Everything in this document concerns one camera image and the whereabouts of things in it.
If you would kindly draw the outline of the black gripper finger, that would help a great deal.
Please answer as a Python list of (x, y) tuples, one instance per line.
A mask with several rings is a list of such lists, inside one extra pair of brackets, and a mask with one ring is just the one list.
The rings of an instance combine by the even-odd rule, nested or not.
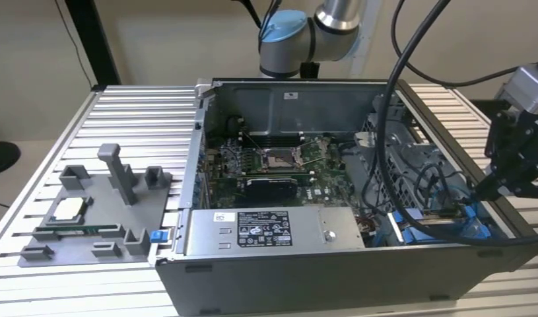
[(538, 198), (538, 185), (533, 184), (532, 179), (516, 179), (511, 182), (511, 192), (515, 196), (523, 198)]
[(484, 179), (477, 183), (472, 191), (475, 201), (493, 201), (503, 196), (501, 188), (508, 189), (511, 184), (511, 168), (509, 162), (493, 162), (489, 165), (491, 171)]

